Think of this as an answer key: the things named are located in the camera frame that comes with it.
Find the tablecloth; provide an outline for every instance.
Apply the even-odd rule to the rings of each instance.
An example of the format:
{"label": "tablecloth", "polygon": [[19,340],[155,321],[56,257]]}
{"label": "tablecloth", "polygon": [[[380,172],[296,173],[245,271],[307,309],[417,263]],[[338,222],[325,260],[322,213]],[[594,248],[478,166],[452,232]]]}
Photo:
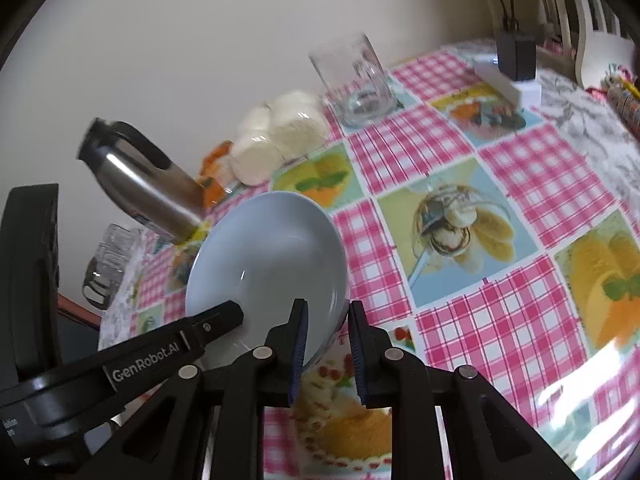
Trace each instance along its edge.
{"label": "tablecloth", "polygon": [[[620,335],[614,316],[622,301],[635,305],[638,143],[607,105],[542,67],[542,104],[511,109],[471,68],[492,52],[491,41],[459,43],[394,68],[398,106],[367,128],[342,126],[328,106],[332,132],[320,152],[238,190],[209,221],[270,189],[337,172],[339,183],[312,198],[338,228],[351,298],[362,300],[369,322],[431,366],[472,364],[580,478],[612,478],[640,440],[638,321],[630,314],[632,329]],[[424,246],[415,211],[452,185],[492,202],[478,210],[473,251],[416,270]],[[197,238],[176,248],[143,233],[103,317],[100,348],[184,316]],[[606,269],[589,274],[594,266],[580,267],[589,258]],[[604,290],[598,300],[593,283]],[[604,322],[595,319],[600,307]],[[341,335],[311,373],[334,397],[349,396],[349,366]],[[341,458],[305,424],[293,411],[266,409],[265,476],[388,478],[389,454]]]}

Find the drinking glass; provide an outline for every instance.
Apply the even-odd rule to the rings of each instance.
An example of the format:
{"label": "drinking glass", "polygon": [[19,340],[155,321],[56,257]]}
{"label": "drinking glass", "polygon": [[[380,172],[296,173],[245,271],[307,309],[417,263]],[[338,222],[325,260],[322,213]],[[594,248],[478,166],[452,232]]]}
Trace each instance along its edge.
{"label": "drinking glass", "polygon": [[328,90],[338,117],[349,126],[366,126],[396,104],[369,38],[355,34],[309,54]]}

